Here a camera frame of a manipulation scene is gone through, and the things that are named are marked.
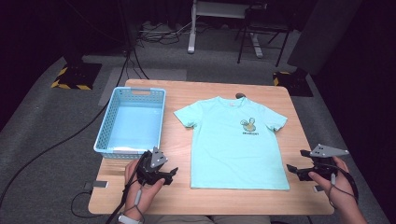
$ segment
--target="t-shirt graphic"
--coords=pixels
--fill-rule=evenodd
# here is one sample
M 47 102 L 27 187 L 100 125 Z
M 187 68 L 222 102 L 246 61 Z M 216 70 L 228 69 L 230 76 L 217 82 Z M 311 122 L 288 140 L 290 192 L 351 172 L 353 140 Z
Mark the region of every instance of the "t-shirt graphic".
M 290 189 L 275 132 L 287 118 L 246 97 L 215 97 L 175 111 L 193 128 L 191 187 Z

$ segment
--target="human hand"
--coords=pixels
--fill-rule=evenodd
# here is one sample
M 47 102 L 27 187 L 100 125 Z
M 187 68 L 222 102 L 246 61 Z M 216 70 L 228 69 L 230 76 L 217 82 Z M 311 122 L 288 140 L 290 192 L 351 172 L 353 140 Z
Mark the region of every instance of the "human hand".
M 134 172 L 134 168 L 136 167 L 137 163 L 138 161 L 131 161 L 125 167 L 125 185 L 131 178 L 131 175 Z M 146 211 L 151 206 L 152 200 L 154 199 L 155 195 L 157 195 L 158 191 L 160 191 L 160 189 L 163 187 L 164 182 L 165 179 L 162 178 L 151 187 L 143 187 L 137 181 L 137 176 L 135 175 L 132 182 L 133 184 L 128 191 L 128 197 L 125 202 L 124 215 L 134 220 L 141 220 L 143 214 L 146 213 Z M 136 195 L 139 190 L 141 190 L 140 201 L 138 201 L 138 204 L 135 205 Z
M 333 159 L 339 168 L 349 173 L 347 165 L 344 161 L 338 157 L 333 157 Z M 341 172 L 338 172 L 338 175 L 335 178 L 335 187 L 332 186 L 332 183 L 329 180 L 323 178 L 315 172 L 309 172 L 308 174 L 324 189 L 330 201 L 336 208 L 343 210 L 348 209 L 351 206 L 357 206 L 356 200 L 353 197 L 353 189 L 350 186 L 347 178 Z

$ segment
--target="wooden table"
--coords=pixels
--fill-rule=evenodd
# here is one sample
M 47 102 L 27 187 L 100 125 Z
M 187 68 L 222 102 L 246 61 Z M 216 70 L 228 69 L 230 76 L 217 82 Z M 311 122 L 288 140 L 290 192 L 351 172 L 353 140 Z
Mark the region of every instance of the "wooden table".
M 170 186 L 157 194 L 147 214 L 158 215 L 329 215 L 333 208 L 324 192 L 315 193 L 313 181 L 301 182 L 287 171 L 286 164 L 312 167 L 301 149 L 310 149 L 288 91 L 283 87 L 160 80 L 127 80 L 126 86 L 166 89 L 165 113 L 160 149 L 169 159 L 162 171 L 178 167 Z M 290 190 L 191 189 L 191 139 L 173 114 L 197 100 L 215 96 L 234 99 L 238 92 L 268 106 L 288 118 L 276 133 Z M 89 209 L 94 214 L 110 214 L 120 203 L 124 186 L 124 167 L 129 161 L 103 159 L 97 180 L 108 181 L 105 189 L 95 188 Z

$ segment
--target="t-shirt sleeve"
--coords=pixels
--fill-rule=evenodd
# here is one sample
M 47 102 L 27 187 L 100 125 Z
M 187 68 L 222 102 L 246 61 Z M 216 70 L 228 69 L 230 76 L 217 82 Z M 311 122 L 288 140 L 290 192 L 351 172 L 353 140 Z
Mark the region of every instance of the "t-shirt sleeve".
M 184 127 L 196 127 L 203 115 L 203 109 L 200 102 L 188 105 L 174 112 L 175 116 L 180 120 Z
M 288 118 L 276 113 L 274 110 L 272 110 L 266 106 L 263 108 L 263 110 L 264 110 L 263 111 L 264 122 L 268 129 L 276 132 L 279 129 L 281 129 L 283 126 L 285 126 Z

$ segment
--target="person's arm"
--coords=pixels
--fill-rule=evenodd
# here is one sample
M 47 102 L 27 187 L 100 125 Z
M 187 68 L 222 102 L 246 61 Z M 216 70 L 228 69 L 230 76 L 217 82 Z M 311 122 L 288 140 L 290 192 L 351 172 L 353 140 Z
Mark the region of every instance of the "person's arm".
M 125 184 L 128 183 L 132 173 L 134 172 L 134 168 L 136 167 L 138 161 L 131 161 L 125 167 Z M 125 202 L 125 209 L 123 214 L 126 217 L 129 217 L 134 220 L 141 220 L 143 218 L 143 214 L 149 209 L 151 206 L 152 200 L 155 195 L 157 195 L 158 191 L 163 187 L 164 179 L 158 180 L 153 186 L 141 186 L 137 180 L 136 175 L 134 176 L 134 183 L 129 188 L 128 197 Z M 141 191 L 140 199 L 138 200 L 138 204 L 135 205 L 136 195 Z
M 336 165 L 349 173 L 347 165 L 338 157 L 333 157 Z M 345 176 L 338 172 L 335 178 L 335 186 L 315 172 L 309 172 L 309 176 L 317 182 L 326 192 L 330 201 L 340 211 L 341 222 L 344 224 L 364 224 L 367 223 L 361 210 L 353 197 L 353 190 Z

